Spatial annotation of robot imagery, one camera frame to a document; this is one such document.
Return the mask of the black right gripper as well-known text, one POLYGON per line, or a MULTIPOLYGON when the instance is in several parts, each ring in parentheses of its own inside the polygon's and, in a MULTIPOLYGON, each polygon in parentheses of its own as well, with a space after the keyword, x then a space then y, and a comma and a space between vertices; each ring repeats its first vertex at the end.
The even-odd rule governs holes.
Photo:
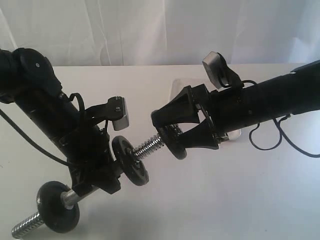
POLYGON ((189 148, 218 150, 217 140, 229 139, 229 133, 250 126, 250 88, 230 87, 208 91, 204 84, 185 86, 162 108, 151 113, 155 128, 181 123, 198 124, 178 137, 189 148), (198 112, 204 115, 200 122, 198 112))

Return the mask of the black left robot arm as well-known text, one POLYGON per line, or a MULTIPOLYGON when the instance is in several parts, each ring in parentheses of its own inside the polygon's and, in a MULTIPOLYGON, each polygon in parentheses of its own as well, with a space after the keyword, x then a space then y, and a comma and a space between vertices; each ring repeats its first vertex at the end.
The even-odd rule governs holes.
POLYGON ((15 103, 66 157, 72 189, 78 195, 94 187, 109 194, 120 190, 119 176, 112 170, 110 137, 99 123, 123 128, 123 97, 85 108, 79 93, 63 92, 45 56, 31 48, 18 48, 0 52, 0 100, 15 103))

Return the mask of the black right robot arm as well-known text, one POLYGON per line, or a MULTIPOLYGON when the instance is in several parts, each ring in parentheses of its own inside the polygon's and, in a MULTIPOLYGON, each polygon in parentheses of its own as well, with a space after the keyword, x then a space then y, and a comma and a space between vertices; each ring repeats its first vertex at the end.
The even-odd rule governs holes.
POLYGON ((320 108, 318 61, 251 86, 221 55, 204 67, 216 90, 186 86, 151 114, 153 126, 178 158, 188 148, 218 149, 229 132, 320 108))

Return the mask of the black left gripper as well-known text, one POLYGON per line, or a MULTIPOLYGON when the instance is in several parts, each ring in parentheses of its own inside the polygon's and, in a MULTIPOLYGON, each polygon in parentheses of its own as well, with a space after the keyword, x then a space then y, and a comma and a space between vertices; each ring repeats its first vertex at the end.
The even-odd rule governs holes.
POLYGON ((118 162, 112 162, 110 135, 106 128, 56 124, 49 128, 49 139, 72 164, 68 168, 71 189, 79 197, 98 189, 110 195, 121 189, 119 178, 123 170, 118 162))

